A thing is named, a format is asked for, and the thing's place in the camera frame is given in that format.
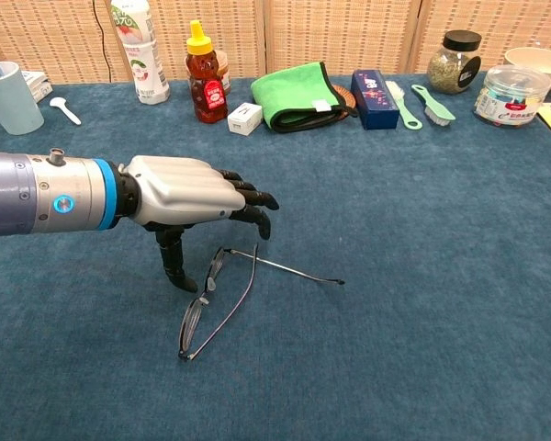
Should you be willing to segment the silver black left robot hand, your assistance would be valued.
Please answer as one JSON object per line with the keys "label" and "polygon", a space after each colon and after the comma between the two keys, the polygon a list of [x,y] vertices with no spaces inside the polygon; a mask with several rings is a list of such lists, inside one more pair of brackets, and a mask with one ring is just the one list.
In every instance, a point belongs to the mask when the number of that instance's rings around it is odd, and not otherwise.
{"label": "silver black left robot hand", "polygon": [[234,172],[194,158],[137,155],[114,172],[114,221],[127,217],[155,234],[170,282],[187,292],[197,283],[186,275],[182,234],[196,224],[235,220],[255,224],[270,238],[271,221],[263,208],[279,209],[275,197]]}

